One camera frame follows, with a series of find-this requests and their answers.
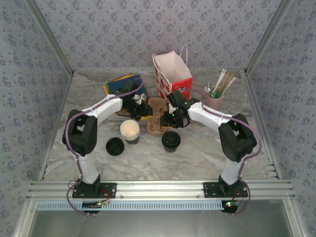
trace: black cup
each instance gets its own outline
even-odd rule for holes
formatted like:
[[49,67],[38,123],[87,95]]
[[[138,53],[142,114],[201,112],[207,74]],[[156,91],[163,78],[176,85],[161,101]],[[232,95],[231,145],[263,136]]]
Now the black cup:
[[170,131],[162,136],[161,142],[166,152],[173,153],[180,145],[181,139],[178,133]]

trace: bag handle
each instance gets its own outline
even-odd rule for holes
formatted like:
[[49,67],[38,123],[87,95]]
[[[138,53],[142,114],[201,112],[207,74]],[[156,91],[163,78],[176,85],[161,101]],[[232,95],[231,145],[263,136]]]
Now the bag handle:
[[158,70],[158,72],[160,72],[160,73],[164,76],[164,78],[167,78],[167,77],[165,76],[165,74],[163,74],[162,71],[160,71],[159,67],[157,66],[157,64],[159,65],[159,62],[157,62],[157,64],[156,64],[155,57],[156,57],[156,54],[153,53],[153,63],[154,63],[155,68]]
[[184,47],[186,47],[186,58],[187,58],[186,65],[188,65],[188,45],[186,43],[183,45],[179,56],[181,58],[181,54],[182,54],[182,51],[183,51]]

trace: blue floral wallpaper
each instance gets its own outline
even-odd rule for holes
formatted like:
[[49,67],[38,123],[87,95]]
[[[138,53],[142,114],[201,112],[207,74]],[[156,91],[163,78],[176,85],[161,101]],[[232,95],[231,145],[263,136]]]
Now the blue floral wallpaper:
[[0,236],[37,180],[68,76],[22,0],[0,1]]
[[189,46],[190,68],[244,68],[279,0],[37,0],[74,70],[150,68]]
[[278,164],[316,236],[316,2],[295,0],[251,75]]

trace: stack of cups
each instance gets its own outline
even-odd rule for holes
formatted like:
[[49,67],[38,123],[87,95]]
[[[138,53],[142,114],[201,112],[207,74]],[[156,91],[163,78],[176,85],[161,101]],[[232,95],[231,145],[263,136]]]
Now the stack of cups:
[[139,125],[134,120],[126,120],[120,125],[122,137],[128,144],[136,145],[139,141]]

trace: black cup lid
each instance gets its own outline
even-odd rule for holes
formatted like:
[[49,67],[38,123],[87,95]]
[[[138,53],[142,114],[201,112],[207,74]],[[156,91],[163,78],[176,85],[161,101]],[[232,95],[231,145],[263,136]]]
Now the black cup lid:
[[177,148],[180,145],[181,139],[178,133],[170,131],[162,136],[161,141],[165,147]]
[[106,149],[110,155],[118,156],[124,151],[124,143],[118,137],[114,137],[107,142]]

